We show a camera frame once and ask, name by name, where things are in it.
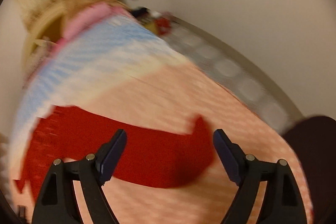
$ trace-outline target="peach fabric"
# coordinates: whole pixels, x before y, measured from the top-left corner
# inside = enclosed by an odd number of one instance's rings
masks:
[[[235,96],[191,63],[166,66],[141,79],[133,78],[79,107],[121,122],[178,134],[192,127],[190,117],[201,114],[212,130],[222,128],[245,153],[270,162],[286,159],[299,185],[308,223],[312,223],[312,204],[295,153]],[[29,188],[26,186],[19,194],[12,182],[11,186],[14,202],[27,205],[31,217]],[[195,182],[184,187],[151,188],[114,177],[103,186],[112,210],[123,224],[219,224],[237,189],[218,158]],[[80,183],[75,183],[75,191],[84,223],[92,223]],[[264,191],[265,183],[261,183],[248,224],[258,218]]]

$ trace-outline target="dark brown fabric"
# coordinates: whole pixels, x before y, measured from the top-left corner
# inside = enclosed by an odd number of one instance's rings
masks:
[[[284,136],[301,161],[314,206],[314,223],[325,219],[336,198],[336,121],[311,117]]]

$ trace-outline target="black clamp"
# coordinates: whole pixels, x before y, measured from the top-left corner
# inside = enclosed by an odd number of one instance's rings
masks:
[[[32,224],[83,223],[73,180],[81,182],[94,224],[118,224],[101,186],[111,179],[126,142],[126,132],[119,129],[95,155],[88,154],[80,161],[67,163],[56,159],[41,187]],[[239,186],[222,224],[247,223],[261,181],[268,183],[257,224],[307,223],[297,183],[285,160],[270,163],[246,155],[222,129],[214,132],[213,143],[230,180]]]

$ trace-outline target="bed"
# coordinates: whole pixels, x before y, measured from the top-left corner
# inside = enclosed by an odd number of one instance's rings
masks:
[[[55,21],[64,26],[63,14],[54,4],[41,17],[48,20],[35,23],[23,64],[45,30]],[[220,223],[237,187],[212,148],[217,128],[260,160],[286,159],[312,223],[305,177],[287,143],[229,90],[118,13],[68,41],[27,86],[9,142],[14,204],[27,206],[31,219],[53,160],[79,160],[117,128],[130,132],[131,142],[103,190],[120,223]],[[91,223],[79,183],[75,191]],[[256,222],[264,191],[261,184],[248,223]]]

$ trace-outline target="red object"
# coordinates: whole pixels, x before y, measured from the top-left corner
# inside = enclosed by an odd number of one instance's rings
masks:
[[[191,135],[177,135],[132,126],[75,106],[57,106],[32,134],[21,179],[16,181],[19,191],[30,181],[36,200],[54,159],[80,160],[96,152],[119,128],[128,139],[113,174],[118,179],[149,187],[179,187],[196,179],[214,159],[210,127],[200,116]]]
[[[159,35],[165,35],[170,32],[171,26],[170,21],[164,17],[160,17],[155,20],[157,29],[159,30]]]

